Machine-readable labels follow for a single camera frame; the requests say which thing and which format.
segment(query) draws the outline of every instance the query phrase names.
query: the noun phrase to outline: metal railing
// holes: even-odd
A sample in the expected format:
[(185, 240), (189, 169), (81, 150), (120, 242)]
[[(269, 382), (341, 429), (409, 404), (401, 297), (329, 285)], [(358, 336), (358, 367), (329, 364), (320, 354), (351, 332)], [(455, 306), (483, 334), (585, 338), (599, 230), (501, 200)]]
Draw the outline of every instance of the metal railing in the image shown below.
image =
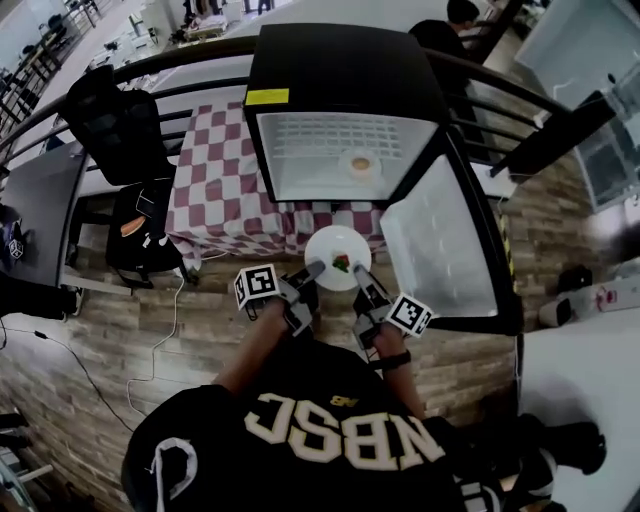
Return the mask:
[[(121, 84), (134, 78), (159, 73), (160, 71), (175, 68), (177, 66), (184, 66), (208, 60), (251, 55), (254, 52), (257, 39), (257, 36), (221, 39), (209, 43), (202, 43), (199, 45), (168, 51), (116, 69), (114, 71), (114, 78), (116, 83)], [(465, 140), (465, 144), (470, 152), (475, 149), (497, 155), (495, 159), (479, 160), (480, 163), (484, 163), (492, 167), (492, 175), (497, 174), (506, 166), (508, 166), (509, 170), (514, 174), (533, 175), (542, 170), (545, 165), (555, 161), (555, 159), (559, 158), (562, 154), (566, 153), (577, 144), (576, 137), (558, 137), (557, 134), (559, 130), (561, 132), (563, 129), (575, 128), (575, 122), (576, 119), (578, 119), (581, 123), (579, 127), (579, 134), (580, 136), (586, 137), (613, 116), (613, 113), (608, 111), (602, 104), (599, 104), (598, 108), (593, 108), (592, 106), (589, 108), (587, 112), (588, 114), (597, 114), (592, 115), (592, 117), (585, 115), (585, 112), (581, 111), (582, 107), (579, 107), (576, 111), (571, 111), (557, 101), (522, 87), (508, 77), (484, 68), (478, 64), (434, 50), (424, 51), (428, 59), (433, 63), (437, 63), (439, 67), (444, 66), (452, 73), (463, 75), (469, 80), (480, 82), (498, 89), (502, 93), (518, 98), (519, 100), (530, 105), (534, 105), (537, 109), (543, 109), (550, 114), (550, 119), (553, 120), (550, 128), (547, 129), (547, 126), (545, 125), (545, 127), (539, 129), (532, 119), (529, 119), (520, 112), (509, 110), (508, 108), (489, 100), (466, 97), (459, 93), (453, 94), (444, 91), (445, 97), (449, 103), (467, 103), (476, 109), (491, 112), (494, 115), (506, 118), (510, 121), (515, 121), (516, 123), (526, 126), (527, 129), (533, 130), (529, 136), (523, 137), (516, 132), (511, 132), (496, 126), (490, 126), (477, 120), (453, 117), (451, 123), (460, 126), (463, 133), (465, 128), (473, 128), (474, 130), (484, 134), (504, 138), (510, 141), (511, 144), (518, 143), (515, 148), (508, 148), (497, 143), (493, 143), (492, 141), (478, 142), (475, 140)], [(160, 99), (209, 89), (243, 86), (247, 83), (247, 77), (213, 80), (155, 92), (152, 93), (152, 96), (155, 99)], [(39, 109), (29, 118), (22, 121), (7, 137), (0, 141), (0, 151), (10, 147), (19, 137), (39, 123), (57, 114), (64, 101), (65, 96), (61, 96), (45, 107)], [(160, 116), (160, 121), (165, 122), (176, 119), (186, 119), (191, 117), (191, 115), (191, 110), (166, 113)], [(46, 135), (8, 155), (2, 162), (0, 162), (0, 166), (6, 166), (6, 164), (12, 159), (38, 144), (45, 142), (49, 137), (65, 131), (66, 129), (68, 129), (66, 125), (56, 127)], [(179, 142), (183, 137), (183, 132), (165, 133), (163, 135), (165, 141), (171, 141), (173, 143)], [(536, 167), (535, 165), (532, 166), (526, 161), (530, 158), (532, 151), (545, 153), (547, 155), (546, 158), (538, 158), (536, 162), (547, 162), (550, 157), (553, 158), (553, 160), (542, 167)], [(174, 147), (170, 152), (170, 154), (178, 153), (179, 146), (177, 146), (177, 150)]]

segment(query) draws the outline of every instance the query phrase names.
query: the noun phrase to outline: person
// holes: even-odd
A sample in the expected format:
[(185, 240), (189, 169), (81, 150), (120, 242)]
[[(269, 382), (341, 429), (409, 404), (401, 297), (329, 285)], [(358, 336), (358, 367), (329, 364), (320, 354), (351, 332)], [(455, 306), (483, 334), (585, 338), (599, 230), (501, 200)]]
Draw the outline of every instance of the person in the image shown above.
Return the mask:
[(267, 11), (271, 10), (271, 0), (260, 0), (258, 3), (258, 16), (262, 14), (262, 7), (265, 7)]
[(449, 0), (448, 21), (425, 20), (415, 25), (409, 33), (423, 48), (430, 48), (460, 59), (469, 57), (458, 34), (471, 30), (480, 11), (470, 0)]
[(211, 5), (211, 10), (213, 11), (214, 16), (222, 14), (222, 9), (220, 9), (220, 6), (218, 5), (218, 0), (209, 0), (209, 5)]
[[(0, 430), (28, 426), (29, 423), (27, 423), (27, 420), (19, 411), (10, 414), (0, 414)], [(9, 448), (10, 450), (20, 450), (31, 446), (31, 443), (23, 436), (0, 434), (0, 446)]]
[(357, 499), (464, 512), (501, 496), (459, 432), (427, 418), (398, 329), (385, 323), (374, 339), (380, 378), (310, 329), (289, 337), (284, 311), (272, 299), (212, 385), (174, 395), (136, 428), (122, 467), (136, 511)]
[(82, 307), (82, 288), (54, 288), (29, 283), (0, 272), (0, 318), (11, 313), (66, 320), (77, 316)]
[[(470, 0), (449, 0), (447, 3), (448, 21), (425, 20), (415, 25), (409, 33), (412, 34), (423, 48), (436, 50), (460, 59), (468, 59), (469, 54), (460, 40), (459, 33), (470, 30), (480, 16), (480, 11)], [(447, 100), (460, 119), (477, 123), (478, 120), (471, 105), (463, 100), (454, 100), (455, 96), (466, 98), (466, 87), (469, 80), (464, 74), (453, 72), (449, 67), (439, 62), (431, 61), (431, 68), (443, 91), (452, 94)], [(466, 140), (484, 144), (482, 132), (477, 128), (463, 126), (462, 133)], [(489, 153), (482, 148), (469, 147), (469, 156), (484, 162), (490, 162)]]

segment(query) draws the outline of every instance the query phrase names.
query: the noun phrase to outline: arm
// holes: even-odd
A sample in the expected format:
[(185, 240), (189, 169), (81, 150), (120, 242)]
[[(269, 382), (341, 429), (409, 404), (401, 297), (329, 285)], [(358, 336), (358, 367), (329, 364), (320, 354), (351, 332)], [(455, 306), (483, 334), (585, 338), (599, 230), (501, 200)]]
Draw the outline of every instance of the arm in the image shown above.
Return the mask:
[[(373, 340), (373, 345), (376, 347), (380, 359), (400, 355), (407, 351), (400, 330), (387, 323), (380, 328), (380, 334)], [(411, 363), (387, 370), (383, 376), (396, 398), (404, 403), (417, 419), (424, 420), (426, 418), (424, 406), (420, 401), (413, 380)]]
[(284, 319), (285, 303), (272, 299), (254, 322), (236, 357), (227, 364), (213, 381), (225, 387), (233, 395), (240, 394), (257, 377), (265, 360), (287, 332)]

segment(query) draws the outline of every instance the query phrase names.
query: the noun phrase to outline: office chair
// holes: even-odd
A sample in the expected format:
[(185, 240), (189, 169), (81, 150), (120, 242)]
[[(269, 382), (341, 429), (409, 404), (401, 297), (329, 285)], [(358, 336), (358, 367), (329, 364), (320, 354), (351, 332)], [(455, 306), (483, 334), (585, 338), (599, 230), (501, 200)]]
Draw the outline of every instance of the office chair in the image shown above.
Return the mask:
[[(116, 197), (107, 263), (132, 287), (153, 288), (149, 273), (179, 268), (192, 282), (182, 256), (167, 239), (164, 225), (176, 168), (167, 160), (160, 118), (148, 92), (123, 92), (112, 66), (101, 66), (80, 78), (67, 93), (60, 116), (95, 160), (105, 179), (122, 188)], [(140, 229), (123, 236), (121, 228), (144, 216)], [(141, 280), (122, 275), (136, 272)]]
[(64, 39), (64, 36), (67, 35), (67, 27), (64, 26), (62, 15), (54, 14), (49, 18), (47, 22), (49, 29), (53, 31), (55, 34), (53, 40), (49, 45), (51, 46), (53, 51), (59, 51), (62, 47), (69, 43), (70, 38)]

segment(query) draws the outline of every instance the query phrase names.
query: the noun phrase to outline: hand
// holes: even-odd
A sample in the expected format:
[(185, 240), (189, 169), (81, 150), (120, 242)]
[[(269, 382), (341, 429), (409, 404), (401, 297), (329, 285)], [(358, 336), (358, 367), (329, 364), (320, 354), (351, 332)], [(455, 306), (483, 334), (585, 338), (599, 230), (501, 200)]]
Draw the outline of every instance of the hand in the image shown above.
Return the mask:
[(407, 350), (400, 329), (388, 322), (380, 326), (380, 334), (373, 339), (373, 346), (380, 359), (404, 354)]
[(287, 304), (282, 299), (273, 298), (265, 305), (258, 321), (262, 329), (270, 333), (283, 335), (289, 329), (289, 324), (284, 319)]

